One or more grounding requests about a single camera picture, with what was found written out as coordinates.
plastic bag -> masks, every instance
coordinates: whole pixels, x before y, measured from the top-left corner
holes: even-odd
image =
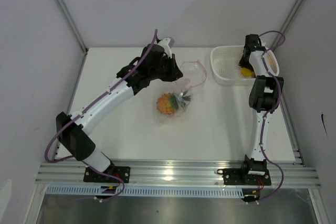
[[[186,111],[204,86],[207,74],[199,61],[186,61],[181,64],[180,70],[183,77],[166,86],[156,102],[160,122]]]

